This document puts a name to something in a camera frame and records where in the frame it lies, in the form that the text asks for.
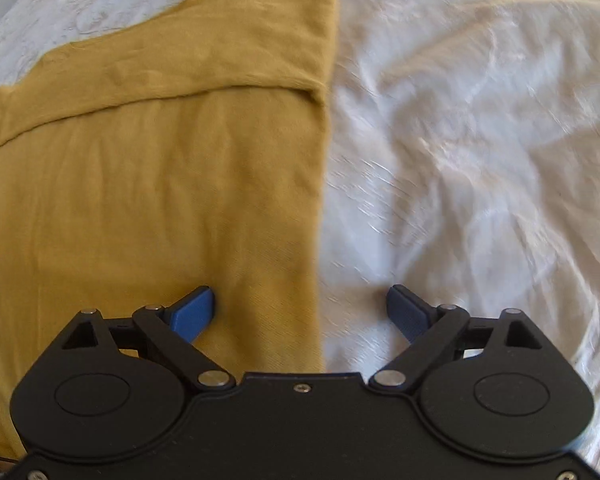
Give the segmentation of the mustard yellow knit sweater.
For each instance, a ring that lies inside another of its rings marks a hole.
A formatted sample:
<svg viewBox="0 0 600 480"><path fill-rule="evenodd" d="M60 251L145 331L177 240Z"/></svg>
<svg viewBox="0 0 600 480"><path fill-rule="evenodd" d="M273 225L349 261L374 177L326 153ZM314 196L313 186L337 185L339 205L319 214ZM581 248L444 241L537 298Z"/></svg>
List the mustard yellow knit sweater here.
<svg viewBox="0 0 600 480"><path fill-rule="evenodd" d="M317 237L338 0L184 0L0 88L0 454L17 382L81 309L200 285L233 374L323 367Z"/></svg>

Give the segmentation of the white floral bedspread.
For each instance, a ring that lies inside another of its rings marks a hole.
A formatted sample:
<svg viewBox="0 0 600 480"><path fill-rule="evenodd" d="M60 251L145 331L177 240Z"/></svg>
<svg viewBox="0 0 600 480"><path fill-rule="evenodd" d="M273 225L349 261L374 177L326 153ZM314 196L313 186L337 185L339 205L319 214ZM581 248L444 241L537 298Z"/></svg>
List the white floral bedspread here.
<svg viewBox="0 0 600 480"><path fill-rule="evenodd" d="M18 0L0 88L44 54L184 0ZM322 370L402 347L387 289L526 312L595 399L600 472L600 0L338 0L317 237Z"/></svg>

